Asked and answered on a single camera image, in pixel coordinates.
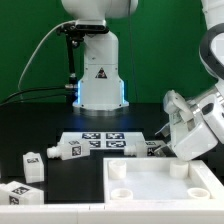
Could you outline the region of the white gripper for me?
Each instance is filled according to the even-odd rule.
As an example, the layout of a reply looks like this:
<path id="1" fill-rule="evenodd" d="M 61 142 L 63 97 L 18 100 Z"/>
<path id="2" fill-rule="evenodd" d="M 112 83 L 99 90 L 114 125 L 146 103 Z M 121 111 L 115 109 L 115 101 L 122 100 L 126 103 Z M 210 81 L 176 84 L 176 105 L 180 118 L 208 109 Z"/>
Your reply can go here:
<path id="1" fill-rule="evenodd" d="M 172 150 L 168 145 L 160 146 L 154 151 L 156 157 L 172 157 L 175 153 L 179 159 L 189 161 L 218 143 L 224 144 L 224 97 L 217 89 L 188 101 L 171 90 L 163 99 L 163 107 L 169 123 L 155 135 L 170 134 Z"/>

